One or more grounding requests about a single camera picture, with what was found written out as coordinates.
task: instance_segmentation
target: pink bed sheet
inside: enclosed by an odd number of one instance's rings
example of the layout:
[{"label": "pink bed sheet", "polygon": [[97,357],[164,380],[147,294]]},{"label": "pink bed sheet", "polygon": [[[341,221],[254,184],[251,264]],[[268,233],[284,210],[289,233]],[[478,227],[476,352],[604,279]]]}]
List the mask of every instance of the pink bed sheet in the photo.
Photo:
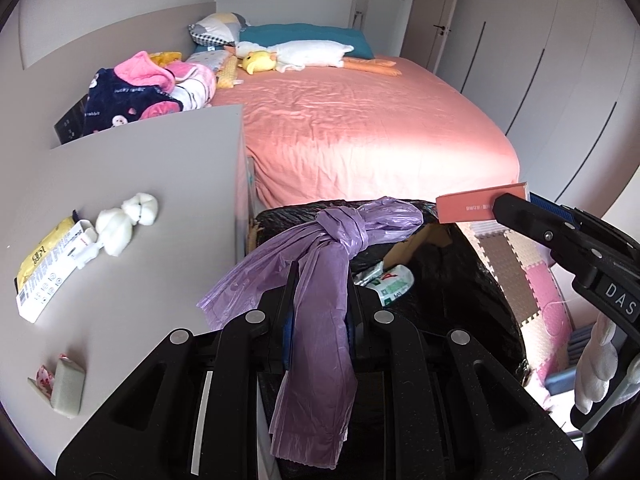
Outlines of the pink bed sheet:
[{"label": "pink bed sheet", "polygon": [[473,103],[396,59],[398,77],[340,68],[240,71],[214,105],[244,105],[258,195],[269,208],[381,196],[434,201],[518,181],[511,143]]}]

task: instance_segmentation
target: yellow duck plush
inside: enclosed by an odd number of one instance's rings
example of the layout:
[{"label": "yellow duck plush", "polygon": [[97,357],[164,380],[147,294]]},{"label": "yellow duck plush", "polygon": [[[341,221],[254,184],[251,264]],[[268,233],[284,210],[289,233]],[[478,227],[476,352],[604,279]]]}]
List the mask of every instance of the yellow duck plush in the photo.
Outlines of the yellow duck plush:
[{"label": "yellow duck plush", "polygon": [[266,50],[257,50],[249,52],[242,60],[240,66],[247,71],[249,75],[254,72],[268,72],[276,68],[276,53],[267,52]]}]

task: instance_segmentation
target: desk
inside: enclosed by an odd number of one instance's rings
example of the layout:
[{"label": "desk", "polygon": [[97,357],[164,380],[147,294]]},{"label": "desk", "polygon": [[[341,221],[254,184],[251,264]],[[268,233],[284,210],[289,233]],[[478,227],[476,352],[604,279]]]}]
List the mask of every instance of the desk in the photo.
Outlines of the desk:
[{"label": "desk", "polygon": [[[241,107],[213,107],[119,126],[34,161],[43,170],[16,208],[9,247],[0,249],[0,399],[50,470],[171,330],[208,331],[196,302],[235,264],[244,241],[241,144]],[[19,186],[20,178],[2,184]],[[134,227],[120,257],[101,251],[75,270],[36,323],[19,317],[13,279],[35,244],[73,209],[95,221],[101,209],[139,191],[158,198],[156,224]],[[41,364],[53,368],[61,352],[86,369],[73,419],[55,413],[27,384]]]}]

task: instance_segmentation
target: silver bolt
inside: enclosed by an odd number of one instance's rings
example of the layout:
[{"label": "silver bolt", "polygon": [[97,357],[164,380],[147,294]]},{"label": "silver bolt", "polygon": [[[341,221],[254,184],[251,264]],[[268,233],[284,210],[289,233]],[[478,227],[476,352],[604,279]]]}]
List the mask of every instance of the silver bolt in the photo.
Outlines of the silver bolt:
[{"label": "silver bolt", "polygon": [[394,315],[388,310],[379,310],[373,315],[373,319],[375,319],[378,323],[388,325],[394,320]]},{"label": "silver bolt", "polygon": [[464,330],[456,330],[451,333],[451,340],[457,345],[466,345],[471,341],[471,338]]},{"label": "silver bolt", "polygon": [[169,336],[169,341],[171,341],[174,345],[181,345],[182,343],[186,343],[189,340],[189,332],[186,330],[176,330]]},{"label": "silver bolt", "polygon": [[244,316],[246,322],[251,324],[262,323],[265,317],[264,312],[261,310],[251,310]]}]

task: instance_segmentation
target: pile of clothes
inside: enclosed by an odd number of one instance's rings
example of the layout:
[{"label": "pile of clothes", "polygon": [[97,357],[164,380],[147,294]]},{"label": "pile of clothes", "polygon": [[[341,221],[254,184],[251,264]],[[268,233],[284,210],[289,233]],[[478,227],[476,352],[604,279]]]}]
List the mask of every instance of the pile of clothes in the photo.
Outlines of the pile of clothes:
[{"label": "pile of clothes", "polygon": [[101,68],[89,85],[86,136],[140,119],[210,106],[216,77],[210,68],[182,62],[179,52],[142,51],[115,68]]}]

